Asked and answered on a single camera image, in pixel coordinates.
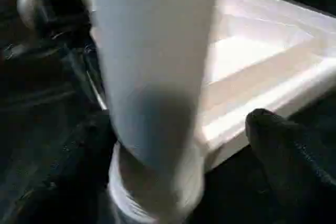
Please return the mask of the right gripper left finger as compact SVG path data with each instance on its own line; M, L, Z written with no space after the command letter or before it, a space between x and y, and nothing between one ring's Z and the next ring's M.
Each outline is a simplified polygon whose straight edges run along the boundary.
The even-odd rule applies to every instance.
M79 123L8 197L1 223L98 223L117 139L107 113Z

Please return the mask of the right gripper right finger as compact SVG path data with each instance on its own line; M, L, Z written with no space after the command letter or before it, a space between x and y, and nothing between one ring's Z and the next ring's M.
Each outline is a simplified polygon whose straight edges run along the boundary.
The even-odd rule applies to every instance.
M245 132L288 223L335 223L335 140L265 109Z

